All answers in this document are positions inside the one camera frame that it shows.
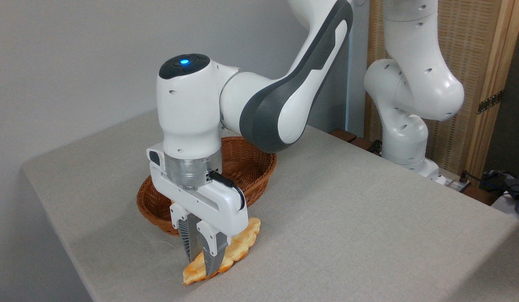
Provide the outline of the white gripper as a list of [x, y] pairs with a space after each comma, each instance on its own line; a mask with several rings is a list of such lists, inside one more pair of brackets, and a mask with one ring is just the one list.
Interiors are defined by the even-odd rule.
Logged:
[[228, 246], [227, 237], [234, 237], [248, 226], [247, 208], [234, 188], [212, 180], [197, 190], [186, 190], [171, 182], [165, 170], [162, 143], [146, 150], [151, 160], [150, 172], [154, 187], [171, 199], [173, 227], [178, 230], [185, 253], [194, 261], [203, 247], [206, 276], [217, 273]]

